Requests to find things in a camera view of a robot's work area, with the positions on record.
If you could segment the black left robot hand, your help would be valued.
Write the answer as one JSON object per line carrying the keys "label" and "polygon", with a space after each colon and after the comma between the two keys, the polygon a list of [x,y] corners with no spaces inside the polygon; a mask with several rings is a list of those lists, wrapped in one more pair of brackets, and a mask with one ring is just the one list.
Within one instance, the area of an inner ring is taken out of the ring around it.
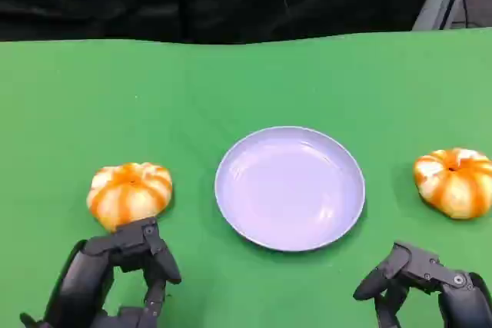
{"label": "black left robot hand", "polygon": [[[143,273],[147,293],[141,307],[123,306],[114,316],[103,308],[114,269]],[[26,327],[156,327],[167,283],[179,284],[178,265],[161,238],[155,218],[136,220],[112,234],[76,243],[62,268],[45,315],[21,313]]]}

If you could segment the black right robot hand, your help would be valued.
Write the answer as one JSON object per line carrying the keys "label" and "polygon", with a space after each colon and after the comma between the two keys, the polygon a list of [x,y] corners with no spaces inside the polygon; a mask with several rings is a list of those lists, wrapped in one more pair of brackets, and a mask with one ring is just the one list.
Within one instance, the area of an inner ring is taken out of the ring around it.
{"label": "black right robot hand", "polygon": [[379,327],[400,327],[397,313],[412,288],[438,294],[445,327],[491,326],[491,294],[479,273],[449,269],[437,254],[400,241],[360,282],[353,298],[374,301]]}

